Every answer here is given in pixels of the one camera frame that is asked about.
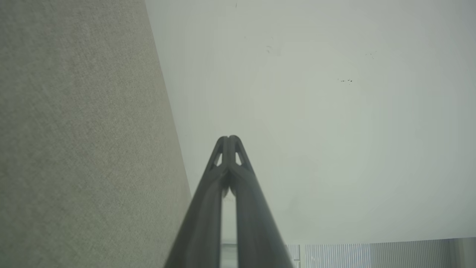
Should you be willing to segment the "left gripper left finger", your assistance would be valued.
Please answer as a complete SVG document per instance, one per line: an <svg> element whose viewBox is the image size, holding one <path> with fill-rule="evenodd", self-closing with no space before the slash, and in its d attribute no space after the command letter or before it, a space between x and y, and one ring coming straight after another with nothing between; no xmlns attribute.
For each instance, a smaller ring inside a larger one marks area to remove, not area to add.
<svg viewBox="0 0 476 268"><path fill-rule="evenodd" d="M219 268L222 200L228 191L225 147L217 140L165 262L165 268Z"/></svg>

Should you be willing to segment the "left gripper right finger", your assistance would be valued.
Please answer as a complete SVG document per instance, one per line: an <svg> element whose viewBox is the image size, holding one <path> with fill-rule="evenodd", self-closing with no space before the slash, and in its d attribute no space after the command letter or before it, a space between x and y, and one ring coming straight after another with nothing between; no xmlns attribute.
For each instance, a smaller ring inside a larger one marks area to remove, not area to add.
<svg viewBox="0 0 476 268"><path fill-rule="evenodd" d="M236 197L238 266L292 268L293 262L241 139L232 135L229 144L231 190Z"/></svg>

